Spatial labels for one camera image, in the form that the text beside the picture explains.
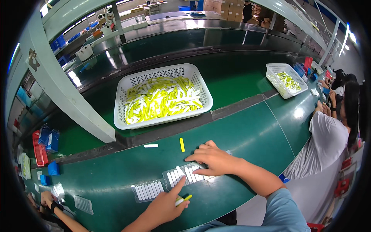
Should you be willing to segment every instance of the metal pillar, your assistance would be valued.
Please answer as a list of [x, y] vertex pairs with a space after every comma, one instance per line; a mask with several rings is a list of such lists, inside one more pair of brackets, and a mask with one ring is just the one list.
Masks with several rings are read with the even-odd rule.
[[33, 12], [22, 32], [20, 48], [37, 83], [63, 112], [103, 142], [116, 141], [115, 129], [89, 105], [60, 67], [38, 10]]
[[116, 2], [112, 3], [112, 10], [114, 11], [115, 27], [118, 30], [121, 43], [126, 43], [125, 33], [124, 30], [122, 29], [120, 14], [118, 13]]
[[269, 26], [270, 30], [273, 30], [273, 27], [275, 26], [276, 18], [277, 18], [277, 14], [273, 13], [272, 21], [270, 22], [270, 26]]
[[327, 54], [330, 52], [330, 49], [332, 47], [332, 44], [334, 43], [334, 40], [335, 40], [337, 31], [338, 31], [338, 28], [339, 28], [339, 24], [340, 24], [340, 21], [337, 20], [336, 21], [336, 24], [335, 24], [334, 32], [332, 33], [332, 36], [331, 36], [331, 39], [330, 39], [330, 42], [328, 43], [328, 46], [327, 46], [327, 48], [325, 50], [325, 53], [323, 54], [321, 60], [318, 63], [318, 67], [320, 67], [324, 63]]

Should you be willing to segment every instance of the floor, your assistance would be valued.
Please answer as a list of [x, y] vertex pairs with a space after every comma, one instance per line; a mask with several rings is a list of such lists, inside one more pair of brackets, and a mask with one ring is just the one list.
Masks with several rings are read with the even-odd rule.
[[[305, 220], [310, 223], [320, 223], [333, 196], [338, 172], [343, 156], [322, 172], [286, 183], [292, 198], [301, 210]], [[237, 225], [260, 226], [263, 223], [266, 199], [255, 196], [237, 208]]]

